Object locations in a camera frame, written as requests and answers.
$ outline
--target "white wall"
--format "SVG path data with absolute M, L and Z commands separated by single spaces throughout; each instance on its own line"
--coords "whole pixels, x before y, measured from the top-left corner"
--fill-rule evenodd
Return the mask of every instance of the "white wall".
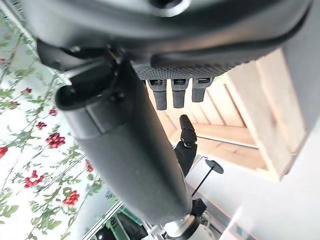
M 200 188 L 213 204 L 233 216 L 259 240 L 320 239 L 320 119 L 290 173 L 281 183 L 258 178 L 218 161 L 224 174 L 211 174 Z M 196 186 L 209 167 L 200 162 L 188 175 Z
M 272 183 L 218 160 L 224 174 L 211 174 L 199 190 L 227 215 L 239 211 L 237 223 L 259 240 L 320 239 L 319 25 L 320 0 L 315 0 L 302 31 L 283 47 L 311 132 L 290 173 L 281 183 Z M 187 181 L 197 186 L 208 170 L 200 162 Z

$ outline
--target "chrome part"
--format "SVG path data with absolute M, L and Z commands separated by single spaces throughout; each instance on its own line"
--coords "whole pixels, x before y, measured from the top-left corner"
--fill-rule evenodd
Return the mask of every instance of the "chrome part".
M 195 216 L 188 214 L 180 220 L 172 221 L 165 224 L 164 230 L 170 237 L 177 238 L 188 229 L 188 227 L 194 222 L 194 220 Z
M 150 10 L 151 10 L 151 13 L 155 16 L 170 18 L 183 13 L 185 10 L 187 10 L 190 4 L 191 4 L 191 0 L 182 0 L 178 4 L 169 8 L 160 8 L 160 7 L 151 5 Z

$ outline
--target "white surface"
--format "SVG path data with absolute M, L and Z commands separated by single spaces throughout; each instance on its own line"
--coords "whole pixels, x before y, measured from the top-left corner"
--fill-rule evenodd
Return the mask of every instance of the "white surface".
M 210 229 L 200 224 L 189 240 L 216 240 L 216 238 Z
M 229 216 L 259 240 L 318 240 L 320 235 L 320 119 L 281 183 L 256 177 L 217 160 L 224 174 L 211 174 L 200 188 Z M 208 166 L 200 161 L 187 181 L 197 186 Z

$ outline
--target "wooden slat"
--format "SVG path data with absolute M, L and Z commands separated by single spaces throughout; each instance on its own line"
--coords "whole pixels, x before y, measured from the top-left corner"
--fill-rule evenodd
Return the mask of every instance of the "wooden slat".
M 282 49 L 256 62 L 262 87 L 291 153 L 306 136 L 304 120 Z
M 291 155 L 262 88 L 256 63 L 237 66 L 228 75 L 227 87 L 268 169 L 281 178 Z
M 266 163 L 258 149 L 198 138 L 197 153 L 207 158 L 219 158 L 248 169 L 266 169 Z
M 251 148 L 257 147 L 249 129 L 246 127 L 208 124 L 193 124 L 193 127 L 196 135 L 201 138 L 212 139 Z
M 213 82 L 207 88 L 207 92 L 227 126 L 245 126 L 231 96 L 221 81 Z
M 206 115 L 209 124 L 222 126 L 225 125 L 207 91 L 204 94 L 203 102 L 200 102 L 199 104 L 202 108 L 202 111 Z

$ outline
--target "wooden crate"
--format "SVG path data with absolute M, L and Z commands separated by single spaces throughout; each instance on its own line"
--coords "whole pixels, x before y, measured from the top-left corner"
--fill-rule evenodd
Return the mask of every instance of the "wooden crate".
M 198 154 L 276 181 L 288 172 L 306 130 L 281 49 L 216 78 L 203 102 L 192 102 L 191 94 L 189 83 L 184 108 L 173 108 L 168 82 L 167 110 L 157 114 L 172 144 L 179 141 L 179 117 L 186 114 L 198 137 Z

